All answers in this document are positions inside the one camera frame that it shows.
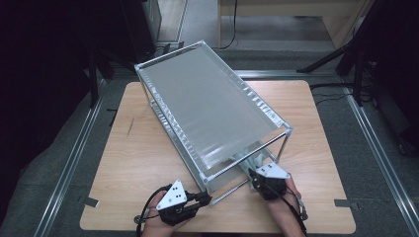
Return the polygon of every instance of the frosted glass panel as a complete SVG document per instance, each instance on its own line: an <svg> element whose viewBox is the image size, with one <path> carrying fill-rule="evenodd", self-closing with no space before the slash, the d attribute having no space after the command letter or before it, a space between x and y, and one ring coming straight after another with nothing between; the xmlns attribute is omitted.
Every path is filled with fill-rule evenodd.
<svg viewBox="0 0 419 237"><path fill-rule="evenodd" d="M205 44L139 69L202 170L282 125L281 118Z"/></svg>

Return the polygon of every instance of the wire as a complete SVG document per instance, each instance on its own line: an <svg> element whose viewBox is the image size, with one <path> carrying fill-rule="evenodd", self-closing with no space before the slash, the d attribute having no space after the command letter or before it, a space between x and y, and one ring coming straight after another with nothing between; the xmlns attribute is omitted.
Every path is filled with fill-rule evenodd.
<svg viewBox="0 0 419 237"><path fill-rule="evenodd" d="M237 16L237 0L235 0L235 3L234 3L234 18L233 18L234 19L233 20L233 29L234 29L234 32L233 32L233 38L231 39L231 42L227 46L221 47L219 49L227 49L234 42L235 35L236 35L236 28L235 28L236 16Z"/></svg>
<svg viewBox="0 0 419 237"><path fill-rule="evenodd" d="M158 216L158 215L154 215L154 216L150 216L150 217L148 217L148 216L144 216L145 215L145 212L146 212L146 210L147 210L147 208L148 208L148 205L151 203L151 201L154 199L154 197L158 194L158 193L160 193L161 191L168 191L170 188L172 187L172 185L168 185L168 186L165 186L165 187L161 187L160 189L158 189L157 191L155 191L151 196L150 196L150 198L148 199L148 201L145 203L145 206L144 206L144 208L142 209L142 213L141 213L141 215L140 216L136 216L135 217L135 219L134 219L134 221L135 221L135 223L136 223L136 221L138 221L138 225L136 226L136 236L137 237L140 237L141 236L141 226L142 226L142 221L143 220L145 220L145 219L150 219L150 218L154 218L154 217L156 217L156 216Z"/></svg>
<svg viewBox="0 0 419 237"><path fill-rule="evenodd" d="M324 100L321 100L321 101L316 102L315 105L317 106L318 104L323 103L323 102L326 102L326 101L337 101L337 100L340 100L340 99L345 98L347 96L352 96L352 94L345 94L345 95L343 95L341 97L338 97L338 98L324 99Z"/></svg>
<svg viewBox="0 0 419 237"><path fill-rule="evenodd" d="M307 229L305 228L304 223L302 222L302 219L300 218L299 214L296 212L296 209L280 194L278 194L278 192L276 192L271 186L262 183L262 185L266 188L268 188L272 193L274 193L278 198L280 198L281 200L284 201L284 203L289 207L290 211L293 213L293 216L295 217L296 221L299 224L299 227L301 228L302 233L304 234L304 236L307 236Z"/></svg>
<svg viewBox="0 0 419 237"><path fill-rule="evenodd" d="M288 186L287 186L287 190L289 190L289 191L290 191L290 192L287 192L287 194L290 194L290 195L296 196L296 194L293 192L293 190L292 190L292 189L290 189L290 188L288 188Z"/></svg>
<svg viewBox="0 0 419 237"><path fill-rule="evenodd" d="M313 97L332 97L332 96L343 96L346 95L344 93L337 93L337 94L313 94Z"/></svg>
<svg viewBox="0 0 419 237"><path fill-rule="evenodd" d="M321 83L310 85L310 90L314 90L319 87L354 87L354 83Z"/></svg>

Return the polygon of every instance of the human hand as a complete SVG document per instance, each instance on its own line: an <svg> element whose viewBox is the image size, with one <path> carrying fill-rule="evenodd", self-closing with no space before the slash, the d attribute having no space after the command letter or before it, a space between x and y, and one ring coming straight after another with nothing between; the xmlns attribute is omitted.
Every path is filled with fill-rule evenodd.
<svg viewBox="0 0 419 237"><path fill-rule="evenodd" d="M148 217L158 215L158 210L156 209L157 204L163 199L166 195L166 191L159 192L154 199L150 202L148 208L150 212ZM175 232L178 228L185 225L189 220L185 220L175 226L170 226L163 221L161 221L159 216L154 218L149 218L145 221L144 230L142 231L142 237L169 237Z"/></svg>
<svg viewBox="0 0 419 237"><path fill-rule="evenodd" d="M293 178L286 179L285 181L288 191L283 198L298 212L299 205L294 195L301 198L301 193L296 189ZM276 200L269 200L267 203L272 217L274 217L275 222L282 229L284 236L304 236L298 221L295 219L295 216L291 212L289 206L283 200L279 198Z"/></svg>

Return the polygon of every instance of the tripod leg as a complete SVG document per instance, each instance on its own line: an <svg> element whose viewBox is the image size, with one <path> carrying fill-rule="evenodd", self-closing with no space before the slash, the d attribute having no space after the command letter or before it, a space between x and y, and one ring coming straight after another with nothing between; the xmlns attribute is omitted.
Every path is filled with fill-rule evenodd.
<svg viewBox="0 0 419 237"><path fill-rule="evenodd" d="M297 69L296 72L298 72L298 73L312 72L315 69L323 66L324 64L328 63L329 61L335 59L336 57L338 57L338 56L342 55L343 53L347 52L348 50L350 50L351 45L352 45L352 42L349 41L347 44L341 46L340 48L336 49L332 53L330 53L327 56L321 58L320 60L314 62L313 64L311 64L307 67L301 68L301 69Z"/></svg>
<svg viewBox="0 0 419 237"><path fill-rule="evenodd" d="M358 61L355 66L355 78L354 78L354 88L353 88L353 96L354 100L358 103L358 106L361 107L361 90L362 90L362 83L363 83L363 72L364 72L364 60L365 55L362 49L358 51Z"/></svg>
<svg viewBox="0 0 419 237"><path fill-rule="evenodd" d="M99 99L98 81L96 75L96 63L95 63L95 49L90 50L89 54L89 77L90 77L90 93L92 100L90 102L90 108L93 108Z"/></svg>
<svg viewBox="0 0 419 237"><path fill-rule="evenodd" d="M352 67L356 64L357 53L345 53L339 64L336 66L336 74L339 76L346 76L351 71Z"/></svg>

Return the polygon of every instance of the wooden table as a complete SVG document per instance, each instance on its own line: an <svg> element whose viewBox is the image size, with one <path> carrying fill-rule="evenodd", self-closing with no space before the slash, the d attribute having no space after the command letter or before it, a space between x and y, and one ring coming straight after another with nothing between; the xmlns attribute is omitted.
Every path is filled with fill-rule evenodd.
<svg viewBox="0 0 419 237"><path fill-rule="evenodd" d="M235 0L218 0L218 46L221 43L221 17L234 15ZM322 17L336 48L352 35L361 16L374 0L239 0L236 16Z"/></svg>
<svg viewBox="0 0 419 237"><path fill-rule="evenodd" d="M249 85L293 126L280 165L293 174L302 193L309 233L346 234L355 231L351 209L336 207L346 199L333 157L304 81L257 81ZM139 82L126 87L89 197L100 201L85 206L80 226L85 230L135 230L150 195L180 179L185 190L198 186L148 106ZM214 206L198 211L180 232L278 233L268 209L248 186Z"/></svg>

